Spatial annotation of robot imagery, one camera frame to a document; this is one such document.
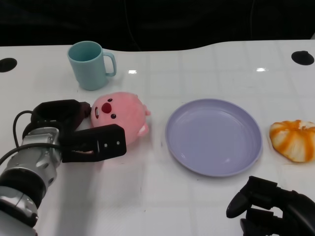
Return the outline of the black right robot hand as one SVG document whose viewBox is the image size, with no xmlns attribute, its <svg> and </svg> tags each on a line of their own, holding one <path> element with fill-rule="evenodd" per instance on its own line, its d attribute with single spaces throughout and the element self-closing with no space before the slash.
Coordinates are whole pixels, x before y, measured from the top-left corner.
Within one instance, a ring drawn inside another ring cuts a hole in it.
<svg viewBox="0 0 315 236">
<path fill-rule="evenodd" d="M 313 236 L 315 203 L 306 195 L 278 187 L 276 182 L 250 176 L 226 210 L 240 220 L 244 236 Z"/>
</svg>

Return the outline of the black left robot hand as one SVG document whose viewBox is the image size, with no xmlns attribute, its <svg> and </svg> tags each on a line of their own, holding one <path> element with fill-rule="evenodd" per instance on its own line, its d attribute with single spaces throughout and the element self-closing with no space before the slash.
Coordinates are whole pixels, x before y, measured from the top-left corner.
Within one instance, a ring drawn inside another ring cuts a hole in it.
<svg viewBox="0 0 315 236">
<path fill-rule="evenodd" d="M 31 123 L 23 137 L 38 128 L 57 128 L 64 163 L 98 162 L 125 155 L 126 139 L 122 127 L 111 124 L 76 130 L 90 117 L 91 110 L 89 103 L 73 99 L 43 102 L 32 111 Z"/>
</svg>

